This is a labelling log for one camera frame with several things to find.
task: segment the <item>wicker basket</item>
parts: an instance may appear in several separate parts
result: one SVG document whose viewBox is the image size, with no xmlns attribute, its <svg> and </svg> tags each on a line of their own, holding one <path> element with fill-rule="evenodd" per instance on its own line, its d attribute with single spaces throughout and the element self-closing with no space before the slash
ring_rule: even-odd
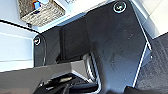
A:
<svg viewBox="0 0 168 94">
<path fill-rule="evenodd" d="M 50 0 L 47 4 L 36 10 L 32 10 L 32 3 L 25 4 L 25 2 L 28 1 L 31 0 L 18 0 L 20 7 L 20 19 L 26 23 L 41 27 L 65 15 L 65 10 L 53 0 Z"/>
</svg>

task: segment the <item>gray carpet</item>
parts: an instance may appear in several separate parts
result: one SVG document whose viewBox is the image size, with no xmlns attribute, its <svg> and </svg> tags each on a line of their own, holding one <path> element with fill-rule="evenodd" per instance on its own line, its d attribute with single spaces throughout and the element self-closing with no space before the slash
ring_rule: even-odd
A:
<svg viewBox="0 0 168 94">
<path fill-rule="evenodd" d="M 168 33 L 149 41 L 153 58 L 141 68 L 136 88 L 168 93 Z"/>
</svg>

